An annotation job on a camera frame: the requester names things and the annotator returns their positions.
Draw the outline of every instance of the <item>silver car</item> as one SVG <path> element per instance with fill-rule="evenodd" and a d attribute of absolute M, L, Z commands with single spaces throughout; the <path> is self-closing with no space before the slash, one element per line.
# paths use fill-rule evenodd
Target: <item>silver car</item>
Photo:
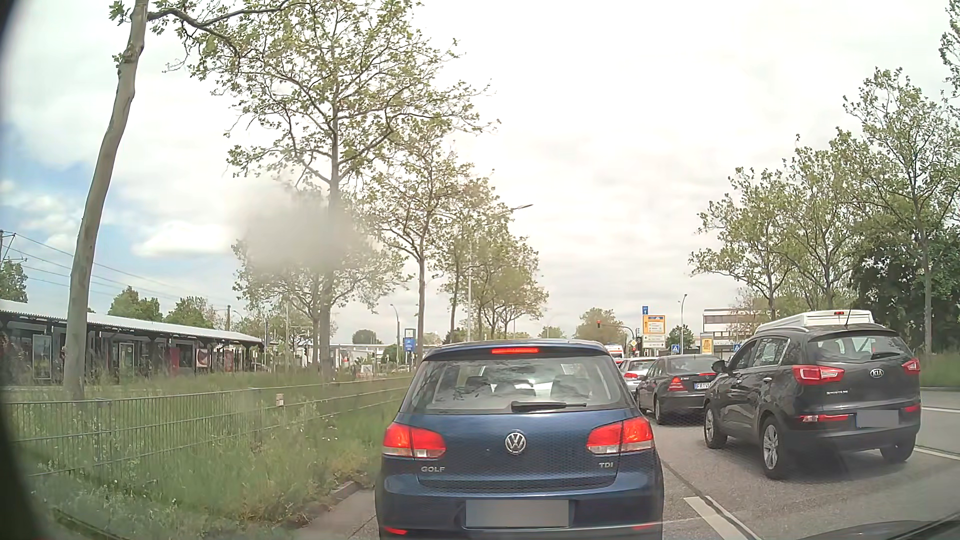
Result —
<path fill-rule="evenodd" d="M 627 383 L 631 394 L 635 393 L 636 388 L 640 386 L 639 377 L 647 374 L 647 370 L 656 359 L 656 356 L 640 356 L 626 358 L 620 363 L 620 373 L 623 374 L 623 381 Z"/>

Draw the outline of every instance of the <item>license plate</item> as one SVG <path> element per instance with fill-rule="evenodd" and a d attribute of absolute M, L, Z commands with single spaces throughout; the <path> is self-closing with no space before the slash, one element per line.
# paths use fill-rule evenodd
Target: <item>license plate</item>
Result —
<path fill-rule="evenodd" d="M 893 428 L 899 424 L 898 410 L 861 410 L 856 413 L 858 428 Z"/>
<path fill-rule="evenodd" d="M 570 526 L 570 502 L 467 501 L 467 528 L 560 528 Z"/>

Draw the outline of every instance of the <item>rear door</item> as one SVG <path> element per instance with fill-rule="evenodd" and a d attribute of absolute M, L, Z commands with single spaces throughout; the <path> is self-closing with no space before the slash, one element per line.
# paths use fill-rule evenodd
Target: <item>rear door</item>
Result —
<path fill-rule="evenodd" d="M 515 493 L 613 483 L 619 456 L 591 452 L 588 438 L 594 429 L 636 410 L 605 352 L 481 349 L 428 358 L 423 369 L 424 383 L 397 416 L 401 424 L 443 438 L 443 455 L 416 471 L 421 484 L 444 491 Z M 544 402 L 570 407 L 512 406 Z"/>

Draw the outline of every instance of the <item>volkswagen golf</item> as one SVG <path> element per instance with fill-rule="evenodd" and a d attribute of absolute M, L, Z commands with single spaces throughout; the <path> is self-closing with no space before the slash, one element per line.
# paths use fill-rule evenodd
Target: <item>volkswagen golf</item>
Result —
<path fill-rule="evenodd" d="M 650 424 L 603 345 L 446 345 L 383 438 L 381 538 L 661 538 Z"/>

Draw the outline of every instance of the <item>building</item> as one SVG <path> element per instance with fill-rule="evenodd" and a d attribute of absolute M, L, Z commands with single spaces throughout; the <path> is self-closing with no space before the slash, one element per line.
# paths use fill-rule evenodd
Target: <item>building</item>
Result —
<path fill-rule="evenodd" d="M 739 343 L 753 334 L 757 311 L 747 311 L 734 307 L 712 307 L 704 309 L 704 326 L 699 342 L 704 337 L 713 339 L 713 354 L 727 359 L 733 356 L 733 350 Z"/>

